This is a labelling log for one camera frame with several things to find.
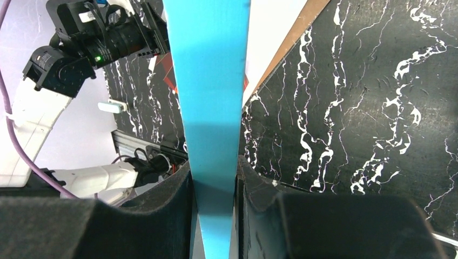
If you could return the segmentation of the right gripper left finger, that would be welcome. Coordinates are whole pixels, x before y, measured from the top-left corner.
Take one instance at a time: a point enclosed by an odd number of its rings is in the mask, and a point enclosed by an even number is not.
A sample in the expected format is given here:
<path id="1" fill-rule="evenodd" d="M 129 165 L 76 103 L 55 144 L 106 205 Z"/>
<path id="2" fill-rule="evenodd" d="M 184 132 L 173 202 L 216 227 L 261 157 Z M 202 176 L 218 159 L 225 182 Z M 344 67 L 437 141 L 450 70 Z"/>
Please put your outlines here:
<path id="1" fill-rule="evenodd" d="M 1 198 L 1 258 L 189 258 L 186 163 L 129 207 L 98 200 Z"/>

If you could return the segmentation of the blue wooden picture frame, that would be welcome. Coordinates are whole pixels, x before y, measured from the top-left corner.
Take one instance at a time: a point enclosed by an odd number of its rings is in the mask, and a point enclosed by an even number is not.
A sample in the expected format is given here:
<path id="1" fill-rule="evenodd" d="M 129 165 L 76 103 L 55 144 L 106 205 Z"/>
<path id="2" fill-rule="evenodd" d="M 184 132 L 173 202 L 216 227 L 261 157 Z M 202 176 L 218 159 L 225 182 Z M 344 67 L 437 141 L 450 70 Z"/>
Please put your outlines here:
<path id="1" fill-rule="evenodd" d="M 206 258 L 228 258 L 249 1 L 165 1 Z"/>

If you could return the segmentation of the brown cardboard backing board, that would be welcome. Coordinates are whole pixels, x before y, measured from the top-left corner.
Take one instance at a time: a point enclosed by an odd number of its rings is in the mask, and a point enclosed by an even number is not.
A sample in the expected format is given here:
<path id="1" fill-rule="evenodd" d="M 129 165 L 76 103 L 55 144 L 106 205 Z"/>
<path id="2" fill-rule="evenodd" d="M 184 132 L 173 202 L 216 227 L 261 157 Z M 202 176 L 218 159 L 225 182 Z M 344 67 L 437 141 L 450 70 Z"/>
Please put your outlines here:
<path id="1" fill-rule="evenodd" d="M 285 55 L 288 54 L 289 50 L 297 42 L 300 36 L 311 26 L 328 3 L 329 0 L 307 1 L 251 94 L 260 88 L 261 84 L 273 72 L 274 68 L 281 62 Z"/>

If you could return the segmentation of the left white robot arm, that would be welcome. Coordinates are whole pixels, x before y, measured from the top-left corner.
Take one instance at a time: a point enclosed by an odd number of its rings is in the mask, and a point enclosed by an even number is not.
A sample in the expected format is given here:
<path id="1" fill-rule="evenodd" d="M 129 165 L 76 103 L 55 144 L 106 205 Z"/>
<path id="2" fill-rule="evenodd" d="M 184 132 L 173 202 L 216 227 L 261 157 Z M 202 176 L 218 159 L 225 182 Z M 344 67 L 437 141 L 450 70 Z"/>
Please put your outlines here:
<path id="1" fill-rule="evenodd" d="M 154 183 L 171 169 L 167 158 L 120 156 L 109 165 L 46 171 L 35 159 L 63 111 L 96 70 L 129 57 L 170 50 L 166 22 L 153 1 L 47 1 L 55 33 L 30 56 L 10 100 L 1 94 L 1 195 L 68 198 Z"/>

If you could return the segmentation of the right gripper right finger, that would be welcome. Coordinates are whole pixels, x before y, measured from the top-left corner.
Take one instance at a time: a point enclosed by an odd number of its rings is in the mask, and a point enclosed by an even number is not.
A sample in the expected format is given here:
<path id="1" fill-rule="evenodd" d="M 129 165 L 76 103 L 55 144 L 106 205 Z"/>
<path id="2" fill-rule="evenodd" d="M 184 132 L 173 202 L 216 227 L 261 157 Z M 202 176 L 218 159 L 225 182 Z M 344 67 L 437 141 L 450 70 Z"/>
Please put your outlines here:
<path id="1" fill-rule="evenodd" d="M 244 156 L 236 184 L 240 258 L 446 258 L 410 199 L 274 185 Z"/>

